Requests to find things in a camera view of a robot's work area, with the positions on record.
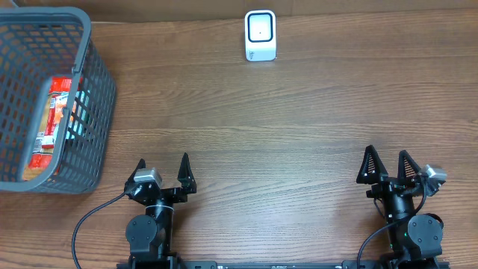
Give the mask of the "long spaghetti pasta package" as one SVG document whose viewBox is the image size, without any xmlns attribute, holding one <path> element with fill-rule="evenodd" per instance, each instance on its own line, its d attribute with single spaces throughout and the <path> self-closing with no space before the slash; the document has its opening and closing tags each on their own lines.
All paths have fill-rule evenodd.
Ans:
<svg viewBox="0 0 478 269">
<path fill-rule="evenodd" d="M 35 138 L 31 157 L 23 170 L 22 179 L 31 181 L 40 175 L 52 162 L 58 129 L 63 119 L 72 79 L 53 77 L 44 105 L 40 126 Z"/>
</svg>

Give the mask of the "teal wet wipes pack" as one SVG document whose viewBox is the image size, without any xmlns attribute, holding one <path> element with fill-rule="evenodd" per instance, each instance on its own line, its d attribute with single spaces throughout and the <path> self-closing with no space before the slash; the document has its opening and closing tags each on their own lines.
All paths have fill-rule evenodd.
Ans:
<svg viewBox="0 0 478 269">
<path fill-rule="evenodd" d="M 76 98 L 78 98 L 82 104 L 78 105 L 77 102 L 74 103 L 72 114 L 69 118 L 69 125 L 66 132 L 66 139 L 73 140 L 76 136 L 85 135 L 86 127 L 85 124 L 89 120 L 89 115 L 86 112 L 86 107 L 88 106 L 90 97 L 90 91 L 78 91 L 76 93 Z"/>
</svg>

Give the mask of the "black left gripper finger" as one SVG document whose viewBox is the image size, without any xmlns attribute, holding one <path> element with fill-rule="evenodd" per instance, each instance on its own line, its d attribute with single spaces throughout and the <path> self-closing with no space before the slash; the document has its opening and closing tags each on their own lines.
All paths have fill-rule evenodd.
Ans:
<svg viewBox="0 0 478 269">
<path fill-rule="evenodd" d="M 140 170 L 140 169 L 145 168 L 145 167 L 146 167 L 146 162 L 145 162 L 145 160 L 144 160 L 143 158 L 141 158 L 141 159 L 139 160 L 137 166 L 135 167 L 133 173 L 128 177 L 126 183 L 127 183 L 127 184 L 130 184 L 131 182 L 133 182 L 133 181 L 134 181 L 134 176 L 135 176 L 136 172 L 137 172 L 138 170 Z"/>
<path fill-rule="evenodd" d="M 196 193 L 196 181 L 191 170 L 189 155 L 186 152 L 181 159 L 177 179 L 181 183 L 181 189 L 186 194 Z"/>
</svg>

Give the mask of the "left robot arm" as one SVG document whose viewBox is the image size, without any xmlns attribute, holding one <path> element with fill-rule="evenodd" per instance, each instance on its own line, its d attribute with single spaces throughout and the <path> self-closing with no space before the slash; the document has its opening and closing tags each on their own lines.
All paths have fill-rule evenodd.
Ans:
<svg viewBox="0 0 478 269">
<path fill-rule="evenodd" d="M 128 198 L 145 206 L 145 213 L 132 218 L 125 229 L 129 268 L 186 267 L 180 255 L 172 251 L 172 238 L 174 205 L 187 202 L 187 196 L 197 188 L 188 154 L 183 154 L 177 180 L 179 187 L 162 188 L 160 173 L 141 159 L 126 181 Z"/>
</svg>

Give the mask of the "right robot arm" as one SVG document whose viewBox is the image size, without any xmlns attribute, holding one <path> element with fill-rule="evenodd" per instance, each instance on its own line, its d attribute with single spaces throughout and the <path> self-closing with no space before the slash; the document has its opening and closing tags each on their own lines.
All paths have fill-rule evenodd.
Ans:
<svg viewBox="0 0 478 269">
<path fill-rule="evenodd" d="M 399 153 L 397 176 L 390 176 L 375 147 L 367 146 L 356 182 L 370 186 L 366 196 L 373 200 L 385 225 L 364 240 L 355 266 L 367 267 L 361 260 L 366 246 L 386 232 L 391 252 L 371 262 L 372 268 L 449 268 L 447 262 L 438 261 L 444 221 L 437 214 L 421 211 L 426 199 L 438 193 L 446 179 L 443 168 L 431 164 L 420 167 L 405 150 Z"/>
</svg>

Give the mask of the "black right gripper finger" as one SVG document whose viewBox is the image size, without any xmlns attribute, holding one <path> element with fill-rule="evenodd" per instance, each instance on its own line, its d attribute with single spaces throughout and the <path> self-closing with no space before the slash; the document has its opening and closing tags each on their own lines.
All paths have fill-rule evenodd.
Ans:
<svg viewBox="0 0 478 269">
<path fill-rule="evenodd" d="M 420 170 L 420 166 L 406 150 L 400 151 L 397 174 L 399 179 L 412 179 Z"/>
<path fill-rule="evenodd" d="M 356 182 L 358 184 L 374 185 L 383 182 L 386 178 L 388 178 L 388 171 L 385 169 L 378 152 L 373 145 L 367 146 Z"/>
</svg>

